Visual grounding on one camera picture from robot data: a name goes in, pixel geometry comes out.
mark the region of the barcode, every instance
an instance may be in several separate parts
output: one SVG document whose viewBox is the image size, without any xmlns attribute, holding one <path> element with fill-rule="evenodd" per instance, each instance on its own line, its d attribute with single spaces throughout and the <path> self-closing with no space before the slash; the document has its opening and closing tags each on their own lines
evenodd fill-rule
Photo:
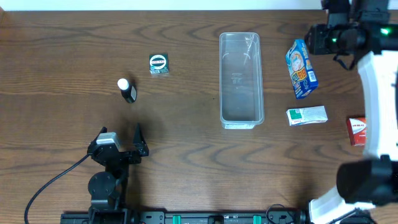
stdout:
<svg viewBox="0 0 398 224">
<path fill-rule="evenodd" d="M 315 78 L 315 74 L 313 71 L 308 72 L 308 76 L 310 77 L 310 82 L 316 82 L 317 78 Z"/>
</svg>

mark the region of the blue cereal box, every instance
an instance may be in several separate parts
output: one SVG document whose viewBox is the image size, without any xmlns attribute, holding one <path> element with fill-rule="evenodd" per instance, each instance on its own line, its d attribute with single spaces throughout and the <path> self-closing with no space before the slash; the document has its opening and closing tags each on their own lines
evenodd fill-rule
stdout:
<svg viewBox="0 0 398 224">
<path fill-rule="evenodd" d="M 296 99 L 303 99 L 318 87 L 318 80 L 308 58 L 304 40 L 295 40 L 285 59 Z"/>
</svg>

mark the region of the green light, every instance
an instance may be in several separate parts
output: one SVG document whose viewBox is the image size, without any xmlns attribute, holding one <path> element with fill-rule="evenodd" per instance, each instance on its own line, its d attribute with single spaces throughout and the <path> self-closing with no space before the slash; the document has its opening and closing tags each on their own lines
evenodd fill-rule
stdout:
<svg viewBox="0 0 398 224">
<path fill-rule="evenodd" d="M 384 35 L 389 35 L 391 33 L 391 29 L 389 28 L 381 28 L 380 32 Z"/>
</svg>

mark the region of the white circular logo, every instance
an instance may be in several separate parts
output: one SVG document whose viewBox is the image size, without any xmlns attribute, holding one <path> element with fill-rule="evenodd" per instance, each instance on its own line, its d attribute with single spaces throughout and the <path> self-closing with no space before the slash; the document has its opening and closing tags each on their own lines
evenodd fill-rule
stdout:
<svg viewBox="0 0 398 224">
<path fill-rule="evenodd" d="M 154 66 L 155 69 L 162 69 L 166 66 L 166 58 L 163 55 L 154 55 L 150 58 L 149 64 Z"/>
</svg>

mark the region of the white bottle cap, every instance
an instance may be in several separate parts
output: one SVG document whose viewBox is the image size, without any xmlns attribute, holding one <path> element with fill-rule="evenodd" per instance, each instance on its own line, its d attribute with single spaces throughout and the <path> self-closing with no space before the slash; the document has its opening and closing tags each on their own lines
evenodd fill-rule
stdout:
<svg viewBox="0 0 398 224">
<path fill-rule="evenodd" d="M 125 78 L 121 78 L 118 81 L 118 87 L 121 90 L 127 90 L 129 88 L 129 82 Z"/>
</svg>

